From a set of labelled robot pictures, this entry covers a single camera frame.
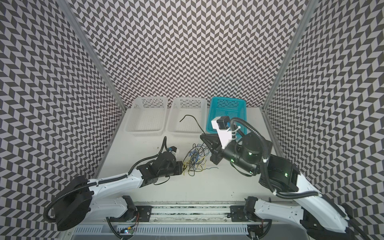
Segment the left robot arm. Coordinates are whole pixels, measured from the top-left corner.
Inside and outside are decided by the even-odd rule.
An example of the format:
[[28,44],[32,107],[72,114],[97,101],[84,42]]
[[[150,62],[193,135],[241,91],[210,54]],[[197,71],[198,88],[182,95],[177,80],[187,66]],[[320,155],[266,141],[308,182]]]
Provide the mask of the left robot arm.
[[164,138],[156,155],[137,161],[127,173],[90,180],[76,177],[46,206],[43,219],[56,224],[58,231],[83,221],[138,221],[140,212],[128,192],[154,185],[160,178],[181,175],[183,163],[177,161],[178,152],[177,147],[168,147]]

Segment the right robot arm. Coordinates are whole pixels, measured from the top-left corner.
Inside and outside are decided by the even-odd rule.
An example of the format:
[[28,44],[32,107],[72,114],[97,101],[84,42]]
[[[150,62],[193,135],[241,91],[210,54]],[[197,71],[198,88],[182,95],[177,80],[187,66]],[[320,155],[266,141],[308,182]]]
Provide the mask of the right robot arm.
[[273,144],[251,124],[228,116],[212,120],[216,134],[200,138],[211,152],[211,162],[227,160],[245,177],[259,175],[259,184],[280,199],[293,200],[296,207],[247,197],[244,215],[250,221],[265,220],[291,224],[314,240],[354,240],[355,232],[368,235],[353,221],[347,204],[338,205],[316,189],[289,160],[272,154]]

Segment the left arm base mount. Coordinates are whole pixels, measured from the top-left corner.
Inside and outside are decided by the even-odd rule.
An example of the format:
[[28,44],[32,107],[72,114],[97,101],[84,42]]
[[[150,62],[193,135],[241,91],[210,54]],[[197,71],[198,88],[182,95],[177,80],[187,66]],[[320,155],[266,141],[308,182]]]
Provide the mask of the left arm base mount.
[[152,214],[152,206],[136,206],[135,208],[128,208],[128,210],[119,218],[109,217],[111,223],[113,222],[149,222]]

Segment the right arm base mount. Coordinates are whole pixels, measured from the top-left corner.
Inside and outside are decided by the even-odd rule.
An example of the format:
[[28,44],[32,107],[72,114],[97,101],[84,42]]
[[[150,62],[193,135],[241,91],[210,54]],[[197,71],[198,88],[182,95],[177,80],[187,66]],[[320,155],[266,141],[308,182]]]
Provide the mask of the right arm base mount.
[[270,223],[271,220],[261,219],[254,213],[245,212],[244,205],[232,205],[230,206],[230,213],[227,214],[227,218],[231,219],[232,222],[263,222]]

